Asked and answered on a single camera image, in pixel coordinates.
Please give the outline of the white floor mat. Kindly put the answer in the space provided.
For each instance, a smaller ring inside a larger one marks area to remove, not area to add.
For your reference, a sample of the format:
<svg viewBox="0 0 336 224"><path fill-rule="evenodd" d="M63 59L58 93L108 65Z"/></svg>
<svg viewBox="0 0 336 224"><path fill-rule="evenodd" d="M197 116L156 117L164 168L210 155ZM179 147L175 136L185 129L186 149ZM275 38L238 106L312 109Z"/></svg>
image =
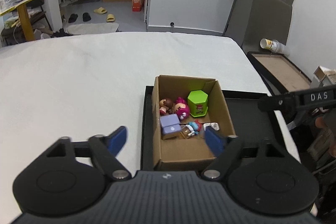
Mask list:
<svg viewBox="0 0 336 224"><path fill-rule="evenodd" d="M108 34L118 30L118 23L83 23L71 24L65 28L65 32L71 35L93 35L93 34Z"/></svg>

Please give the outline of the white yellow paper cup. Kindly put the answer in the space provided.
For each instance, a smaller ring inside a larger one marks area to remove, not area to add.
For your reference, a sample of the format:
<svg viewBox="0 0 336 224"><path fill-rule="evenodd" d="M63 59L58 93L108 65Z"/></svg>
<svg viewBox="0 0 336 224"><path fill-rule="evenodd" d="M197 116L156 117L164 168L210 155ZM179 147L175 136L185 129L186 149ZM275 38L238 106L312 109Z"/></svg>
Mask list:
<svg viewBox="0 0 336 224"><path fill-rule="evenodd" d="M277 40L261 39L260 47L273 53L284 53L285 46Z"/></svg>

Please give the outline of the brown cardboard box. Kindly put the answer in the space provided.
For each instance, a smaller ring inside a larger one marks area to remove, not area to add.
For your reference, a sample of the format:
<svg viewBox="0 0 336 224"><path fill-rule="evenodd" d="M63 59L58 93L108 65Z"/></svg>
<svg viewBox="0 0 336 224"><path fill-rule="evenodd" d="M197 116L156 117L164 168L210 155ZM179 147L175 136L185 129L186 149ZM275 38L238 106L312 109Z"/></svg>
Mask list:
<svg viewBox="0 0 336 224"><path fill-rule="evenodd" d="M208 111L204 117L193 118L191 115L180 121L180 124L198 120L201 124L217 122L219 133L223 137L234 135L235 130L230 112L224 98L219 81L216 79L186 76L160 75L155 78L152 92L153 114L153 167L159 171L180 171L205 169L213 160L214 155L205 142L205 134L183 139L181 133L177 138L161 137L159 102L170 98L174 103L178 97L187 102L191 91L202 90L208 94Z"/></svg>

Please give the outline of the yellow slipper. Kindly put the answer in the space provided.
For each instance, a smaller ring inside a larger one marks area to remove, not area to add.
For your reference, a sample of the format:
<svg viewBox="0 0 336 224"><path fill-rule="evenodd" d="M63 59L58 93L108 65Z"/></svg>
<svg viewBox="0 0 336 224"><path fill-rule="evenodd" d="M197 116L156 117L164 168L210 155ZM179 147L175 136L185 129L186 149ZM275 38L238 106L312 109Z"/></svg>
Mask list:
<svg viewBox="0 0 336 224"><path fill-rule="evenodd" d="M107 10L104 9L103 7L99 7L98 9L94 9L93 12L94 12L95 14L102 15L102 14L106 14L106 13L107 13Z"/></svg>
<svg viewBox="0 0 336 224"><path fill-rule="evenodd" d="M106 21L108 23L111 23L111 22L115 22L115 17L113 14L108 14L107 17L106 17Z"/></svg>

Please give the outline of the white tablecloth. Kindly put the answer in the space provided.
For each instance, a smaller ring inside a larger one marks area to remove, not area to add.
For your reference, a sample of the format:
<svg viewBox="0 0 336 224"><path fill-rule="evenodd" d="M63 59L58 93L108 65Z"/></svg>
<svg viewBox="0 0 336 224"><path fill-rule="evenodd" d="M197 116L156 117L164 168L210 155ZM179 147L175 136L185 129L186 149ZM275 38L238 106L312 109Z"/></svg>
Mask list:
<svg viewBox="0 0 336 224"><path fill-rule="evenodd" d="M268 93L235 41L169 32L115 32L1 49L1 223L20 214L16 176L62 136L128 129L119 161L139 169L143 97L159 75L212 78L224 90Z"/></svg>

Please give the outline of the small amber bottle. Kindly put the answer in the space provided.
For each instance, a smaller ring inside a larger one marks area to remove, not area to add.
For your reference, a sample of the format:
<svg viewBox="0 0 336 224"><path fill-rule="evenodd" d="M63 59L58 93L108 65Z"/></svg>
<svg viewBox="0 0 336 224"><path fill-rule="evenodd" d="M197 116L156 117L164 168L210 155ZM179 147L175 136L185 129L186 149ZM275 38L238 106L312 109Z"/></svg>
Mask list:
<svg viewBox="0 0 336 224"><path fill-rule="evenodd" d="M183 139L189 139L191 137L191 130L185 126L185 125L181 125L181 136L183 137Z"/></svg>

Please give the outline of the orange cardboard box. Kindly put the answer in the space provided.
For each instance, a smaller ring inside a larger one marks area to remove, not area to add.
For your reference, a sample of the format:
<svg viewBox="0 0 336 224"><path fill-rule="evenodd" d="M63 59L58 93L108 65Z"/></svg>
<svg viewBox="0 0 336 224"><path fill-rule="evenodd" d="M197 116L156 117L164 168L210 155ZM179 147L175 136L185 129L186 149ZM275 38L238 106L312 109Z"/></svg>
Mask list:
<svg viewBox="0 0 336 224"><path fill-rule="evenodd" d="M143 0L131 0L131 2L133 12L140 12L142 10Z"/></svg>

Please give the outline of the green hexagonal container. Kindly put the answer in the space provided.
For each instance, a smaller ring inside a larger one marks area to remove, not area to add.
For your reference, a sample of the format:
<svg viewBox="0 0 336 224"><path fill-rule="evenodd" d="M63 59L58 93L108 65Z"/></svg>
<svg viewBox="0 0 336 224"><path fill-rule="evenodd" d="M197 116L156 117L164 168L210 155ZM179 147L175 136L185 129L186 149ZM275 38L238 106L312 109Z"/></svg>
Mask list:
<svg viewBox="0 0 336 224"><path fill-rule="evenodd" d="M204 117L208 111L208 94L202 90L191 91L187 97L190 115L193 118Z"/></svg>

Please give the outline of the white wall charger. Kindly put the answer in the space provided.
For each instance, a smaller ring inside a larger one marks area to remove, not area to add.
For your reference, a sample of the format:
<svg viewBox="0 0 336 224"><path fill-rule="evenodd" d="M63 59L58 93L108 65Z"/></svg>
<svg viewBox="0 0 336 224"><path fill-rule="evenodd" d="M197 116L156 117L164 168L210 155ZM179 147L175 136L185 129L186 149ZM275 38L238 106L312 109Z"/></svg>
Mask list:
<svg viewBox="0 0 336 224"><path fill-rule="evenodd" d="M219 124L218 124L217 122L213 122L213 123L204 123L204 124L203 124L203 128L204 128L205 131L206 131L206 129L207 129L208 127L213 128L215 131L219 131L219 130L220 130Z"/></svg>

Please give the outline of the lilac power adapter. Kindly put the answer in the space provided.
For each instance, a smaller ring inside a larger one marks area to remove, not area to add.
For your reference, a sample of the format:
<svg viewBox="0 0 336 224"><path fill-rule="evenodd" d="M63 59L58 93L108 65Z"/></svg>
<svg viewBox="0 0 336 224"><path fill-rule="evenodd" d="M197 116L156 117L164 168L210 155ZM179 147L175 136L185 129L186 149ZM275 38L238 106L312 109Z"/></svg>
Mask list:
<svg viewBox="0 0 336 224"><path fill-rule="evenodd" d="M177 114L160 117L161 137L165 139L177 138L181 132L181 124Z"/></svg>

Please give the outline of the black slipper right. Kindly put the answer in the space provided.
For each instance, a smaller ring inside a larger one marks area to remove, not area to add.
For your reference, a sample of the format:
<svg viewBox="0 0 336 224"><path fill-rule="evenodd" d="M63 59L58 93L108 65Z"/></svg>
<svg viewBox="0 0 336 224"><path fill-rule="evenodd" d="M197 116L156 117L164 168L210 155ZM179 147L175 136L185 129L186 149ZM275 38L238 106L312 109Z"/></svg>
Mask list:
<svg viewBox="0 0 336 224"><path fill-rule="evenodd" d="M91 20L91 16L88 12L83 13L83 22L89 22Z"/></svg>

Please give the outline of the magenta figurine toy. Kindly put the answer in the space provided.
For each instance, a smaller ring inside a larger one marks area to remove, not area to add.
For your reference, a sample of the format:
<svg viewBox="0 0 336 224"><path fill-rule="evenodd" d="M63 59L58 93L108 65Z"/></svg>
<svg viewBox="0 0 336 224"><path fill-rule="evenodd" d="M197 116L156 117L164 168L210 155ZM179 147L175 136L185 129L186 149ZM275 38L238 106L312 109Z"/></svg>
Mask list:
<svg viewBox="0 0 336 224"><path fill-rule="evenodd" d="M178 97L173 106L173 113L176 114L180 121L187 119L190 116L190 108L187 102Z"/></svg>

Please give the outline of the blue red-haired figurine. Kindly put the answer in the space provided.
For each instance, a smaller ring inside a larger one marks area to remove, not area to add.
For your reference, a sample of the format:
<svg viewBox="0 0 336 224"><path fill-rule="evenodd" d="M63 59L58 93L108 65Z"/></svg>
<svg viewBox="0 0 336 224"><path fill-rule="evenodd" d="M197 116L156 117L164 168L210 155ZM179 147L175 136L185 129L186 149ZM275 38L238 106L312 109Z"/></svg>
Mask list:
<svg viewBox="0 0 336 224"><path fill-rule="evenodd" d="M203 129L203 125L198 122L198 120L189 122L188 124L185 124L185 126L189 130L189 133L187 134L188 136L198 135L202 132Z"/></svg>

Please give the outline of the brown-haired doll figurine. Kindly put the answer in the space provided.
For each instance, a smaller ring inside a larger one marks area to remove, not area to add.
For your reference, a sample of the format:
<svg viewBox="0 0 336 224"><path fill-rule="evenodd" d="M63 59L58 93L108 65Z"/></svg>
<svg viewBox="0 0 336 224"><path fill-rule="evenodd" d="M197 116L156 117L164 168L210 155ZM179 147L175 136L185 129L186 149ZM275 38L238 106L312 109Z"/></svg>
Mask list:
<svg viewBox="0 0 336 224"><path fill-rule="evenodd" d="M160 116L173 114L174 102L170 98L163 98L159 102Z"/></svg>

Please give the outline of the yellow slipper near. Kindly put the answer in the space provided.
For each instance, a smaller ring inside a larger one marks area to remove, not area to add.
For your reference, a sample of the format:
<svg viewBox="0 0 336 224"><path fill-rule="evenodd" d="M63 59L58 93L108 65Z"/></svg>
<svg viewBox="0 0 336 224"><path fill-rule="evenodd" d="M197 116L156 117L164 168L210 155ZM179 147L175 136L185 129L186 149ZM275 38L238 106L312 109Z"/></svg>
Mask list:
<svg viewBox="0 0 336 224"><path fill-rule="evenodd" d="M115 22L115 17L113 14L108 14L107 17L106 17L106 21L108 23L111 23L111 22Z"/></svg>

